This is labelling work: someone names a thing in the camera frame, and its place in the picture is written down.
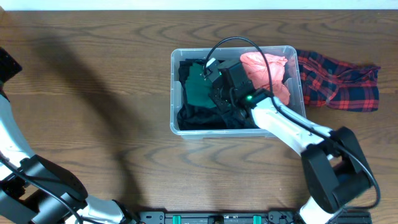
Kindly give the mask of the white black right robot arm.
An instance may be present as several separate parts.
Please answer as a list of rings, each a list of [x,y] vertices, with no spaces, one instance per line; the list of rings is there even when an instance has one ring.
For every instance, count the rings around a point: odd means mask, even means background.
[[[286,107],[271,91],[255,90],[239,61],[205,63],[211,99],[265,129],[300,155],[310,198],[291,223],[371,223],[370,207],[347,204],[377,183],[352,130],[332,130]]]

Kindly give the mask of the dark green garment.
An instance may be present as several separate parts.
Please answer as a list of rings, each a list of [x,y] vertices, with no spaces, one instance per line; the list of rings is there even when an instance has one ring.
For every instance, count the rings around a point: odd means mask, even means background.
[[[201,76],[202,73],[203,66],[199,63],[193,63],[189,67],[189,74],[185,80],[187,103],[192,106],[211,109],[216,106],[209,97],[212,90],[212,84],[209,80],[205,80]]]

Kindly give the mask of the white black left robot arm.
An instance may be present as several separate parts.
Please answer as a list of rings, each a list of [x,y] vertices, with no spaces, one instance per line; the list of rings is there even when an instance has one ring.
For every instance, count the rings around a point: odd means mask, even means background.
[[[1,216],[14,223],[140,223],[116,200],[88,194],[69,170],[37,155],[1,92]]]

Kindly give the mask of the red black plaid shirt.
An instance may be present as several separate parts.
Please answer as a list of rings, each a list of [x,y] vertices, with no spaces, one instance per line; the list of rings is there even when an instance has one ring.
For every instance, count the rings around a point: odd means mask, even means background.
[[[307,50],[298,50],[297,59],[305,105],[354,112],[378,110],[379,66],[357,65]]]

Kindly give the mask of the pink garment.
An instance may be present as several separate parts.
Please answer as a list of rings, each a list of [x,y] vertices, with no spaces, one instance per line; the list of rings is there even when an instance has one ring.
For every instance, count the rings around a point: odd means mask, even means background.
[[[285,57],[272,54],[264,54],[271,72],[272,92],[284,104],[288,105],[290,93],[282,83],[285,74],[285,64],[288,60]],[[240,61],[248,78],[252,81],[255,89],[270,89],[270,81],[266,63],[260,52],[247,52],[240,56]]]

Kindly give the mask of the dark navy garment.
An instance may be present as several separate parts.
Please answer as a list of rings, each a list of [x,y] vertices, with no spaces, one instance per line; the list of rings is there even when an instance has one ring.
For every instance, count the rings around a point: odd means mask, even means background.
[[[259,129],[252,120],[244,118],[240,110],[236,108],[229,108],[226,112],[221,113],[221,118],[226,129]]]

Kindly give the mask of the large black garment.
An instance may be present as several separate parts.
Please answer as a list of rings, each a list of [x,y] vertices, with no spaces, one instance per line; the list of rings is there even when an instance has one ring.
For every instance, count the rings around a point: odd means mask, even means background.
[[[217,107],[209,109],[192,106],[187,103],[185,80],[189,74],[189,67],[193,63],[199,63],[203,66],[203,60],[200,59],[186,59],[179,62],[178,79],[182,85],[183,106],[177,115],[178,126],[182,131],[226,129],[226,125],[218,113]]]

